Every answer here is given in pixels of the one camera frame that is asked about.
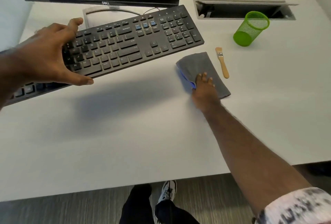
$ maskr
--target pant leg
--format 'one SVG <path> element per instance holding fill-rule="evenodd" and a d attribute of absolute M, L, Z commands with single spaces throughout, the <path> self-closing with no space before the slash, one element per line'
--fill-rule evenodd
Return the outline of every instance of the pant leg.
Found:
<path fill-rule="evenodd" d="M 176 207 L 171 200 L 158 203 L 155 206 L 155 216 L 162 224 L 199 224 L 190 213 Z"/>
<path fill-rule="evenodd" d="M 149 202 L 151 193 L 151 185 L 135 185 L 122 208 L 119 224 L 154 224 L 153 211 Z"/>

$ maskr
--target brush handle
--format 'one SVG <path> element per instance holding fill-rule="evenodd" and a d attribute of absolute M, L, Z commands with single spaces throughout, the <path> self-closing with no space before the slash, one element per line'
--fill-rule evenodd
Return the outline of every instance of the brush handle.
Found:
<path fill-rule="evenodd" d="M 218 57 L 219 62 L 221 63 L 221 67 L 222 67 L 222 72 L 223 72 L 223 76 L 224 78 L 228 79 L 230 77 L 229 72 L 226 68 L 225 62 L 224 62 L 224 57 L 223 56 L 219 56 Z"/>

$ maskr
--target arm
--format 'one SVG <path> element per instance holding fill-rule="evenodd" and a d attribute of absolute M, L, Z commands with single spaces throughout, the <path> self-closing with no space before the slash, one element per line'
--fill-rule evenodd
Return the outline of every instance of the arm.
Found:
<path fill-rule="evenodd" d="M 268 149 L 220 104 L 206 73 L 197 76 L 192 98 L 211 127 L 234 179 L 255 215 L 277 198 L 311 187 L 290 164 Z"/>
<path fill-rule="evenodd" d="M 0 55 L 0 109 L 17 89 L 30 82 L 93 84 L 93 79 L 69 71 L 62 58 L 62 46 L 75 38 L 82 23 L 82 18 L 72 19 L 68 25 L 54 23 Z"/>

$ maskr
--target monitor stand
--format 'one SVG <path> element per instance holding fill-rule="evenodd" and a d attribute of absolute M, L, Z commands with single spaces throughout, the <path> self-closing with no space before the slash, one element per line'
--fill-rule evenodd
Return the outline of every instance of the monitor stand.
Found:
<path fill-rule="evenodd" d="M 86 28 L 96 27 L 111 22 L 125 20 L 137 15 L 138 12 L 122 9 L 119 6 L 94 6 L 83 9 Z"/>

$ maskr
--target patterned sleeve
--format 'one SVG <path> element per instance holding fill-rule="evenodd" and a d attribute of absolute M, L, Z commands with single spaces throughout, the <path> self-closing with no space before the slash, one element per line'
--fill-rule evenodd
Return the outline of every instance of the patterned sleeve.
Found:
<path fill-rule="evenodd" d="M 322 189 L 300 189 L 271 202 L 255 224 L 331 224 L 331 195 Z"/>

